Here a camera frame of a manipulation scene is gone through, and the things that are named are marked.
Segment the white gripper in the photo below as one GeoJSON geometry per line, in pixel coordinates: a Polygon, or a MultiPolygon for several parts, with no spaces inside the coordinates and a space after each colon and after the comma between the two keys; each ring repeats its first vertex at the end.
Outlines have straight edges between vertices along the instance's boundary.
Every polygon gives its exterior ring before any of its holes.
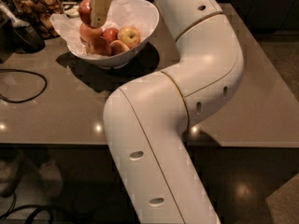
{"type": "Polygon", "coordinates": [[[91,27],[98,28],[106,23],[111,3],[112,0],[91,0],[91,27]]]}

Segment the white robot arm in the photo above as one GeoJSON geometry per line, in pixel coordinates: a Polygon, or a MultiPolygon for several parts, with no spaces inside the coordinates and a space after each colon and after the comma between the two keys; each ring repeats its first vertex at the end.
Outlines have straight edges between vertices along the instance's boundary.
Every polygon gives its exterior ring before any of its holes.
{"type": "Polygon", "coordinates": [[[241,46],[216,0],[155,0],[179,61],[110,94],[104,127],[141,224],[221,224],[183,144],[233,97],[241,46]]]}

